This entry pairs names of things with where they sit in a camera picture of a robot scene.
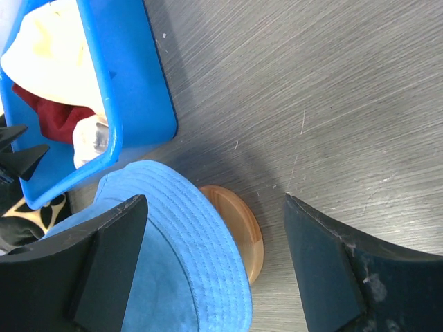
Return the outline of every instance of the red cloth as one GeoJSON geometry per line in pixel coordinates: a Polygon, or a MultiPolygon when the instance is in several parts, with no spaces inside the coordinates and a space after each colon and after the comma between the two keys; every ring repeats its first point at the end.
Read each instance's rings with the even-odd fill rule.
{"type": "Polygon", "coordinates": [[[94,115],[88,107],[51,102],[14,84],[12,90],[28,104],[39,117],[40,131],[50,140],[73,144],[72,133],[77,122],[94,115]]]}

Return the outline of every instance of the blue plastic bin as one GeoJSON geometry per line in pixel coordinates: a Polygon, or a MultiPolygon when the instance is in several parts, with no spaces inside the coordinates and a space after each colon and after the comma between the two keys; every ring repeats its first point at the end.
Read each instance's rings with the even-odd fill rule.
{"type": "MultiPolygon", "coordinates": [[[[3,54],[14,41],[24,15],[48,0],[23,0],[3,54]]],[[[73,147],[40,134],[35,112],[12,92],[0,70],[0,95],[8,126],[27,132],[12,145],[20,151],[46,143],[50,149],[33,177],[21,181],[24,197],[38,209],[59,194],[95,179],[106,168],[124,165],[172,139],[177,120],[157,55],[143,0],[77,0],[109,123],[109,146],[100,157],[75,169],[73,147]]]]}

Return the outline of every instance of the wooden disc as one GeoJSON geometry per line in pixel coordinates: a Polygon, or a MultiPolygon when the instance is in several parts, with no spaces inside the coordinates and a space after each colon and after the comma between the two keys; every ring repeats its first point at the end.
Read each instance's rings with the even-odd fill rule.
{"type": "Polygon", "coordinates": [[[263,267],[263,238],[257,219],[248,205],[232,191],[218,185],[206,185],[200,188],[206,198],[220,213],[230,230],[252,284],[263,267]]]}

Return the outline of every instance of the hat brim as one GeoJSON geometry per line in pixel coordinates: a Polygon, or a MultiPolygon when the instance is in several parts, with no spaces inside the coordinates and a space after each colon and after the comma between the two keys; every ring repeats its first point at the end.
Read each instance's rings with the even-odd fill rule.
{"type": "MultiPolygon", "coordinates": [[[[149,227],[152,223],[183,267],[198,331],[247,331],[252,321],[252,299],[239,250],[208,199],[166,165],[144,160],[106,175],[93,205],[58,224],[46,236],[98,216],[135,194],[145,195],[148,201],[145,238],[154,229],[149,227]]],[[[137,264],[149,262],[139,259],[137,264]]]]}

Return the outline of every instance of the stainless steel table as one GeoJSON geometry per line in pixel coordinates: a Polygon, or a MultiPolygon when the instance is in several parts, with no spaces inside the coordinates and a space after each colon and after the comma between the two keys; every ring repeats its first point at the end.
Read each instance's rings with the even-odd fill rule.
{"type": "MultiPolygon", "coordinates": [[[[180,130],[151,153],[256,213],[253,331],[306,331],[282,223],[291,192],[443,255],[443,3],[147,0],[180,130]]],[[[76,190],[73,207],[95,187],[76,190]]]]}

